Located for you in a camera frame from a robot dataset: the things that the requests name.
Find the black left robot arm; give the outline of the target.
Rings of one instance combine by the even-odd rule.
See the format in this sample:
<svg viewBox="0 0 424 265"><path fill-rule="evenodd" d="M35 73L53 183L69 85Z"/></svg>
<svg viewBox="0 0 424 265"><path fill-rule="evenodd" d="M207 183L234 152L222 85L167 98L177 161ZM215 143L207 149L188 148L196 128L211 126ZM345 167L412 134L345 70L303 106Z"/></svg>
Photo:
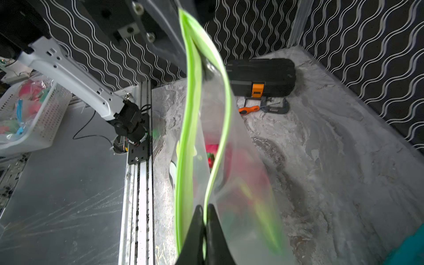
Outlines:
<svg viewBox="0 0 424 265"><path fill-rule="evenodd" d="M83 5L113 43L139 34L153 53L181 70L187 68L187 50L178 10L205 24L216 8L214 1L84 1ZM144 109L115 95L65 54L27 1L1 2L1 56L52 78L90 105L130 144L137 146L146 139Z"/></svg>

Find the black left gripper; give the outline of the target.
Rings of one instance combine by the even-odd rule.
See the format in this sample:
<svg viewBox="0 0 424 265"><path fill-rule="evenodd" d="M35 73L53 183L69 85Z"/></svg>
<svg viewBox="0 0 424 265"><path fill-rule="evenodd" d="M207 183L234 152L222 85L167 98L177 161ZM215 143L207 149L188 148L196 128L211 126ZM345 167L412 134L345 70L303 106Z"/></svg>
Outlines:
<svg viewBox="0 0 424 265"><path fill-rule="evenodd" d="M215 16L215 1L140 0L81 2L113 44L140 35L158 57L186 71L186 52L178 9L191 14L201 25Z"/></svg>

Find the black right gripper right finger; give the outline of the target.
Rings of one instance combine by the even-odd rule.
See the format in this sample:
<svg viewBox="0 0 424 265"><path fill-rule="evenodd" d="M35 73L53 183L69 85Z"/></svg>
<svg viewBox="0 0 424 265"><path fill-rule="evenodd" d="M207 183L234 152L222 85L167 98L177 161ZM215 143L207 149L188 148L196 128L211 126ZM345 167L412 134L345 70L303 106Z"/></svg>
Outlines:
<svg viewBox="0 0 424 265"><path fill-rule="evenodd" d="M206 265L236 265L227 245L218 214L213 204L207 208Z"/></svg>

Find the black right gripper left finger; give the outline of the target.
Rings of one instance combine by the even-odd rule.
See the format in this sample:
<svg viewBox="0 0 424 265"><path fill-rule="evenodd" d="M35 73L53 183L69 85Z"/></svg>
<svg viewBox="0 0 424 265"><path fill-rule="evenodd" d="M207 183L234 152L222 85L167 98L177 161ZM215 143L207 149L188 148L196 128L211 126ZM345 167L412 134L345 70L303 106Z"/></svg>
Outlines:
<svg viewBox="0 0 424 265"><path fill-rule="evenodd" d="M198 205L195 208L182 251L175 265L203 265L204 236L203 208L201 205Z"/></svg>

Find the clear zip-top bag green seal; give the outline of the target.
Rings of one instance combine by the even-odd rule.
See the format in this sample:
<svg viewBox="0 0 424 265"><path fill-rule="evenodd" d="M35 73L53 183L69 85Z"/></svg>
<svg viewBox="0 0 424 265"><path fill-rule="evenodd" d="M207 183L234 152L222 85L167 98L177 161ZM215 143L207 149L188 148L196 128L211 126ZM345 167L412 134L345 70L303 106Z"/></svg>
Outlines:
<svg viewBox="0 0 424 265"><path fill-rule="evenodd" d="M239 115L223 60L199 22L178 10L187 93L170 164L179 265L292 265L266 167Z"/></svg>

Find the red dragon fruit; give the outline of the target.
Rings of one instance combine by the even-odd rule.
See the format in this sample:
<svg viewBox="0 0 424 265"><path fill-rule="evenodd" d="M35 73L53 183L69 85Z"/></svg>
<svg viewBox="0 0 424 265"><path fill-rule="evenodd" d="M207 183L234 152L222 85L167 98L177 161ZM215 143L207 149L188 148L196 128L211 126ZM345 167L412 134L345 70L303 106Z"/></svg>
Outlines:
<svg viewBox="0 0 424 265"><path fill-rule="evenodd" d="M209 203L220 207L268 209L275 207L266 167L259 155L251 149L229 146L223 158L218 160L217 144L207 144L209 168L218 166L216 179L209 196Z"/></svg>

